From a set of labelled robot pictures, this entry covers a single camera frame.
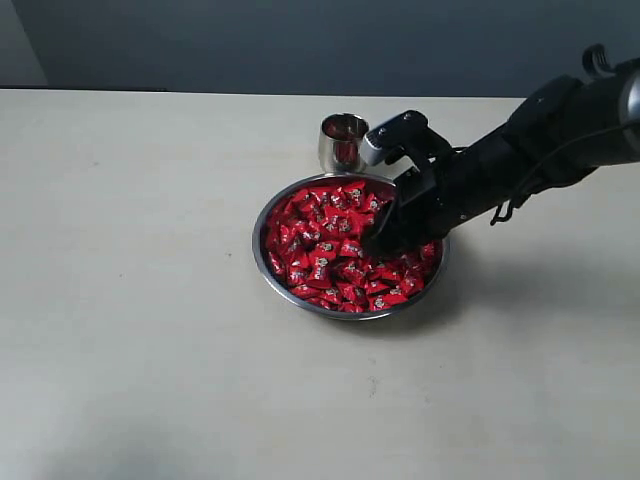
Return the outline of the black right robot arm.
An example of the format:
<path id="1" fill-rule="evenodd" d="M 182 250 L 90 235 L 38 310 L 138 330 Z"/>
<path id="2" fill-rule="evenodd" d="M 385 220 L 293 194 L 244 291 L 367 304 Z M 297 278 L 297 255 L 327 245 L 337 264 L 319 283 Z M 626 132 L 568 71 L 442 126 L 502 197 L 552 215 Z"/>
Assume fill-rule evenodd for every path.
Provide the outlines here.
<path id="1" fill-rule="evenodd" d="M 393 255 L 440 240 L 492 212 L 509 221 L 533 195 L 572 186 L 604 166 L 639 160 L 639 61 L 609 64 L 603 45 L 587 48 L 589 79 L 563 75 L 531 94 L 499 127 L 453 147 L 416 111 L 369 131 L 359 148 L 370 166 L 403 157 L 390 204 L 363 236 L 371 255 Z"/>

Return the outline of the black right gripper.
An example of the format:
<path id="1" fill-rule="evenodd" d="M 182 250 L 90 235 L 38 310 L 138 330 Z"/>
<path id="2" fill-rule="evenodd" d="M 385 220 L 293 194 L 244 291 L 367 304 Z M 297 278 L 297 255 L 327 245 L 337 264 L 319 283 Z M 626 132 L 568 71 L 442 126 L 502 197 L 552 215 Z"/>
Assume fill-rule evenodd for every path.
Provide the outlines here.
<path id="1" fill-rule="evenodd" d="M 505 144 L 472 146 L 396 177 L 395 200 L 363 230 L 361 246 L 390 258 L 445 237 L 507 201 L 520 181 L 520 155 Z"/>

